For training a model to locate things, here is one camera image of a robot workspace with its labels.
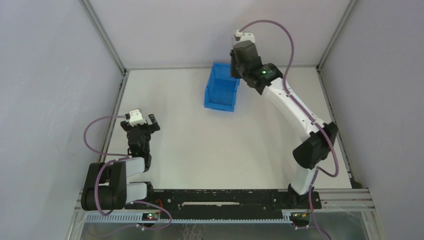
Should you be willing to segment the back aluminium frame rail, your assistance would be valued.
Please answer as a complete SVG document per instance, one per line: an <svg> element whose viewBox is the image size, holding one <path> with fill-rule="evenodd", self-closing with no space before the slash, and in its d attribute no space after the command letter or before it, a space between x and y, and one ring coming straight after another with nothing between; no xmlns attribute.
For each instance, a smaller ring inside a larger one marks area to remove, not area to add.
<svg viewBox="0 0 424 240"><path fill-rule="evenodd" d="M180 70L180 69L210 69L213 65L201 66L171 66L171 67L128 67L127 72L135 70ZM316 68L316 64L292 64L290 68Z"/></svg>

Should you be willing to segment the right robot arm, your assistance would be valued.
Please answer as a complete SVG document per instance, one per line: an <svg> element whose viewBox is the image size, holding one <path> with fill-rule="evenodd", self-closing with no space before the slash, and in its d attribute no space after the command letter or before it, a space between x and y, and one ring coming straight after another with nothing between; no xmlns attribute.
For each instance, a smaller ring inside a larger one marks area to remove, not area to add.
<svg viewBox="0 0 424 240"><path fill-rule="evenodd" d="M273 103L297 133L301 143L292 152L297 167L288 189L298 196L305 195L319 163L334 148L337 125L316 117L284 82L283 73L272 63L262 63L252 41L236 43L230 56L230 75L243 79L250 88Z"/></svg>

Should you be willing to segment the aluminium frame rail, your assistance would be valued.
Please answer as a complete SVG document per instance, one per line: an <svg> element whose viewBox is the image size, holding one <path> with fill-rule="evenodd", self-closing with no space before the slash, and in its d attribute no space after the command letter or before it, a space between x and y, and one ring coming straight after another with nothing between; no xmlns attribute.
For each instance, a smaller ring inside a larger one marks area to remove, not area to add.
<svg viewBox="0 0 424 240"><path fill-rule="evenodd" d="M113 99L113 105L112 109L109 115L117 115L120 110L120 106L122 103L123 95L125 92L125 88L128 81L128 70L124 66L123 61L121 60L118 51L116 47L114 46L111 38L109 37L109 34L107 33L106 28L104 27L98 13L96 12L92 1L91 0L79 0L80 5L82 6L83 10L85 11L86 16L90 20L94 30L96 31L97 35L99 36L102 44L104 45L106 51L108 52L109 56L117 66L119 72L120 72L120 79L118 81L116 94ZM113 136L113 131L115 127L116 120L114 118L110 118L106 122L106 129L105 133L102 138L102 142L100 145L100 149L98 151L100 152L106 152L110 146L110 142Z"/></svg>
<svg viewBox="0 0 424 240"><path fill-rule="evenodd" d="M210 69L213 65L201 66L171 66L171 67L128 67L127 72L135 70L180 70L180 69ZM316 64L292 64L290 68L316 68Z"/></svg>
<svg viewBox="0 0 424 240"><path fill-rule="evenodd" d="M324 98L327 104L327 108L329 110L330 113L330 117L331 120L336 123L337 125L338 123L338 116L336 113L336 109L335 109L335 100L333 99L332 95L329 92L329 83L326 80L326 76L325 76L325 71L324 68L326 66L328 66L327 62L333 52L334 47L336 46L339 38L341 37L344 28L346 27L348 21L350 20L355 8L357 7L358 3L360 2L360 0L350 0L347 4L347 7L345 8L337 26L335 27L334 32L331 35L331 38L326 46L326 48L324 49L324 52L318 62L318 64L316 65L315 69L321 84L321 88L324 94ZM344 139L343 136L341 135L341 133L339 132L337 134L337 143L340 146L340 150L341 150L341 155L343 157L343 161L345 163L345 168L347 171L347 175L350 181L351 186L354 188L357 184L356 179L355 179L355 174L353 172L353 168L351 166L350 160L349 160L349 156L348 156L348 152L346 149L346 145L344 143Z"/></svg>

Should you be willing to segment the right aluminium frame rail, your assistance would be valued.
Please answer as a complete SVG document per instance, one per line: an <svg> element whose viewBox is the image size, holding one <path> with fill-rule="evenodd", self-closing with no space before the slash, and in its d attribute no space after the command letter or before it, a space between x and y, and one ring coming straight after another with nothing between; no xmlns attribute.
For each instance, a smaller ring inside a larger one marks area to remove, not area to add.
<svg viewBox="0 0 424 240"><path fill-rule="evenodd" d="M334 47L336 46L339 38L341 37L344 28L346 27L348 21L350 20L355 8L357 7L358 3L360 2L360 0L350 0L347 4L347 7L345 8L337 26L335 27L334 32L331 35L331 38L326 46L326 48L324 49L324 52L318 62L318 64L316 65L315 69L321 84L321 88L324 94L324 98L327 104L327 108L329 110L330 113L330 117L331 120L336 123L337 125L338 123L338 116L336 113L336 109L335 109L335 100L333 99L332 95L329 92L329 83L326 80L326 76L325 76L325 71L324 68L326 66L328 66L327 62L333 52ZM341 135L341 133L339 132L337 134L337 143L340 146L340 150L341 150L341 155L343 157L343 161L345 163L345 168L347 171L347 175L350 181L351 186L354 188L357 184L356 179L355 179L355 174L353 172L353 168L351 166L350 160L349 160L349 156L348 156L348 152L346 149L346 145L344 143L344 139L343 136Z"/></svg>

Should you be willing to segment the blue plastic storage bin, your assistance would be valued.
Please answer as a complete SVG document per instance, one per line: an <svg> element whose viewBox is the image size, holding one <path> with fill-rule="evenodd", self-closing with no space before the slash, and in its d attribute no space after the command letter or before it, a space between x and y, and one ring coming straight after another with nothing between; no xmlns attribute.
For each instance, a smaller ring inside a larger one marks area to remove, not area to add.
<svg viewBox="0 0 424 240"><path fill-rule="evenodd" d="M204 91L205 108L234 112L240 79L231 77L230 70L229 63L213 63Z"/></svg>

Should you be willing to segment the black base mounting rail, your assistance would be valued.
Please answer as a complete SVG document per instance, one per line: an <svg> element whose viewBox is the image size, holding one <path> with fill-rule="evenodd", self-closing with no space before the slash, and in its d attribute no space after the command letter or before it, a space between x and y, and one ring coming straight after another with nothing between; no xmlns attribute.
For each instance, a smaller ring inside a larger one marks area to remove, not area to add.
<svg viewBox="0 0 424 240"><path fill-rule="evenodd" d="M152 210L158 204L175 217L276 217L278 213L321 209L319 193L297 197L286 189L163 189L153 190L145 204L126 210Z"/></svg>

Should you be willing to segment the left aluminium frame rail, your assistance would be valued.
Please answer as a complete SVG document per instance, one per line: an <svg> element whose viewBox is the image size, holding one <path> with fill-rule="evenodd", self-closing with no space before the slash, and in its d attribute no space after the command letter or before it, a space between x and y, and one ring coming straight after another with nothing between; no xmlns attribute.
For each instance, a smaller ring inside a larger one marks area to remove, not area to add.
<svg viewBox="0 0 424 240"><path fill-rule="evenodd" d="M114 46L111 38L109 37L109 34L107 33L106 28L104 27L98 13L96 12L92 1L91 0L79 0L80 5L82 6L83 10L85 11L86 16L90 20L94 30L96 31L97 35L99 36L102 44L104 45L106 51L108 52L109 56L117 66L119 72L120 72L120 79L118 81L116 94L113 99L113 105L112 109L109 115L117 115L120 110L120 106L122 103L123 95L125 92L125 88L128 81L128 70L124 66L123 61L121 60L118 51L116 47ZM100 145L100 149L98 151L100 152L106 152L110 146L110 142L113 136L113 131L115 127L116 120L114 118L110 118L106 122L106 129L105 133L102 138L102 142Z"/></svg>

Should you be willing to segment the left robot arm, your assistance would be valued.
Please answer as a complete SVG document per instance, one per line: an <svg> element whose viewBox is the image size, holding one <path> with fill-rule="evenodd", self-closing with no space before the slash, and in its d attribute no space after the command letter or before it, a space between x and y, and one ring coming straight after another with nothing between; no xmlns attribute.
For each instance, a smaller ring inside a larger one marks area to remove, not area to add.
<svg viewBox="0 0 424 240"><path fill-rule="evenodd" d="M154 114L147 121L138 110L122 115L120 126L126 132L128 149L118 159L92 163L88 167L81 195L81 207L85 211L98 211L109 215L127 203L148 198L153 191L147 182L130 182L129 178L147 172L151 167L150 141L152 134L161 128Z"/></svg>

